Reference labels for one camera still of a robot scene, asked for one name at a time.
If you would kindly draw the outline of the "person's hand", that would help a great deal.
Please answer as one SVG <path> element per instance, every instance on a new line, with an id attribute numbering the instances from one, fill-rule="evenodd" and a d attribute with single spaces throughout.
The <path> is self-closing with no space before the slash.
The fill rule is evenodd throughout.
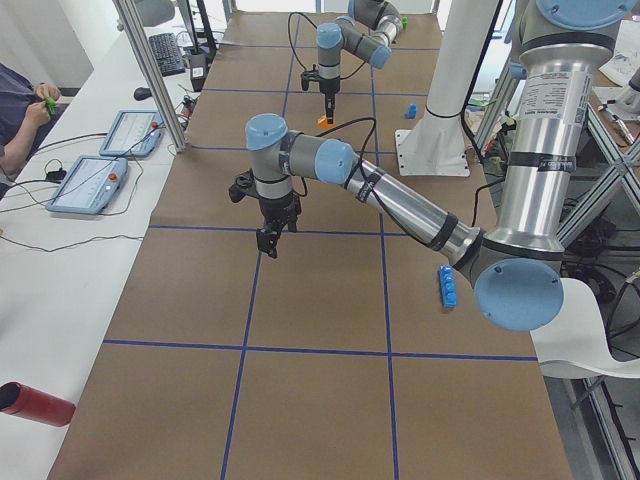
<path id="1" fill-rule="evenodd" d="M 37 129 L 50 121 L 47 110 L 46 99 L 51 98 L 57 101 L 60 98 L 60 91 L 47 83 L 41 83 L 34 87 L 34 94 L 40 102 L 31 104 L 25 113 L 24 124 Z"/>

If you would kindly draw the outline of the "person's forearm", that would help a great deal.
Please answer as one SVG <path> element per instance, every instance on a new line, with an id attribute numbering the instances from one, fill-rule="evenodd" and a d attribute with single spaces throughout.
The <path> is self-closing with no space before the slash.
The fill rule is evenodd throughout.
<path id="1" fill-rule="evenodd" d="M 4 175 L 14 176 L 26 165 L 38 129 L 35 120 L 23 120 L 16 136 L 4 146 L 4 154 L 1 156 L 1 172 Z"/>

